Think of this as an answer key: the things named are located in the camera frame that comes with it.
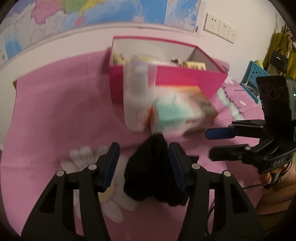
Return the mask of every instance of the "black bag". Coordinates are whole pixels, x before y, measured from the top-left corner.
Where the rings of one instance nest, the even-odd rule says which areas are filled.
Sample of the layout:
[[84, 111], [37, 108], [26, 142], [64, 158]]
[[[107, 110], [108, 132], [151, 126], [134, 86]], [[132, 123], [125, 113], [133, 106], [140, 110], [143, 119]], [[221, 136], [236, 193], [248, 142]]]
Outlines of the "black bag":
[[279, 53], [281, 50], [282, 49], [272, 52], [270, 63], [281, 72], [286, 74], [288, 72], [288, 58], [285, 55]]

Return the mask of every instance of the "white bottle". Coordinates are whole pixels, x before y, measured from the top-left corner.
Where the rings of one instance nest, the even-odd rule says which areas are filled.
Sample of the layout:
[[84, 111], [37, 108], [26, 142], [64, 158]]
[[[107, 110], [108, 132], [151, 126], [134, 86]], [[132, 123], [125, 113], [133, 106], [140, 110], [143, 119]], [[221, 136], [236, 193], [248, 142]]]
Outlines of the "white bottle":
[[153, 104], [153, 87], [148, 84], [148, 65], [139, 63], [131, 69], [128, 85], [123, 93], [124, 121], [133, 131], [148, 126]]

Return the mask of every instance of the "blue gripper pad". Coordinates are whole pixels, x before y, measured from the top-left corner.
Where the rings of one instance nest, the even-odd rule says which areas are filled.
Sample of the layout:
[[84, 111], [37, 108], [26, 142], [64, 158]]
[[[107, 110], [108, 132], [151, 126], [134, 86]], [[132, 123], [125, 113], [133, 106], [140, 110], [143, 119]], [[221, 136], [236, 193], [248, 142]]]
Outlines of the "blue gripper pad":
[[117, 142], [113, 142], [107, 154], [100, 156], [96, 163], [99, 167], [99, 177], [100, 179], [103, 179], [102, 188], [105, 191], [111, 185], [119, 154], [119, 144]]
[[191, 159], [185, 154], [182, 147], [175, 142], [168, 146], [168, 157], [172, 165], [178, 187], [182, 192], [186, 191], [186, 179], [190, 178]]
[[205, 136], [208, 140], [232, 139], [239, 135], [239, 129], [235, 127], [210, 128]]

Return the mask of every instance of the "tissue box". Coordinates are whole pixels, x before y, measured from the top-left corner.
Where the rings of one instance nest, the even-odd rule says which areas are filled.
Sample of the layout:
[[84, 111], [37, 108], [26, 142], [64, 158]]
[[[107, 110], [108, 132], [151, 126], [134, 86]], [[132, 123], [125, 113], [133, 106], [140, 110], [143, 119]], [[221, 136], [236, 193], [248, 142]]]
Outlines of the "tissue box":
[[171, 135], [204, 130], [217, 114], [198, 87], [156, 87], [151, 132]]

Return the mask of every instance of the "pink bedsheet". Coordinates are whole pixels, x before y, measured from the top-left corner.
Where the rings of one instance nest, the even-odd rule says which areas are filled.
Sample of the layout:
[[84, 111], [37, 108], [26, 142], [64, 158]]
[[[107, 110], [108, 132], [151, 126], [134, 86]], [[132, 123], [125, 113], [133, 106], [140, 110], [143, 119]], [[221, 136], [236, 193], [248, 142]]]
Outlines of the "pink bedsheet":
[[[17, 81], [15, 110], [1, 158], [1, 189], [7, 217], [21, 234], [43, 189], [61, 168], [81, 170], [106, 151], [112, 142], [121, 148], [115, 176], [101, 205], [113, 241], [176, 240], [186, 207], [169, 207], [147, 199], [135, 202], [123, 193], [128, 157], [150, 135], [133, 133], [124, 126], [123, 108], [111, 103], [107, 52], [86, 54], [40, 68]], [[261, 107], [228, 78], [212, 103], [219, 111], [214, 126], [227, 126], [235, 119], [261, 119]], [[240, 162], [212, 162], [207, 150], [215, 145], [250, 143], [258, 140], [236, 137], [208, 141], [204, 132], [169, 137], [189, 155], [200, 155], [208, 171], [230, 170], [241, 185], [259, 183], [256, 169]], [[248, 192], [256, 205], [262, 188]], [[74, 195], [75, 218], [81, 233], [79, 197]]]

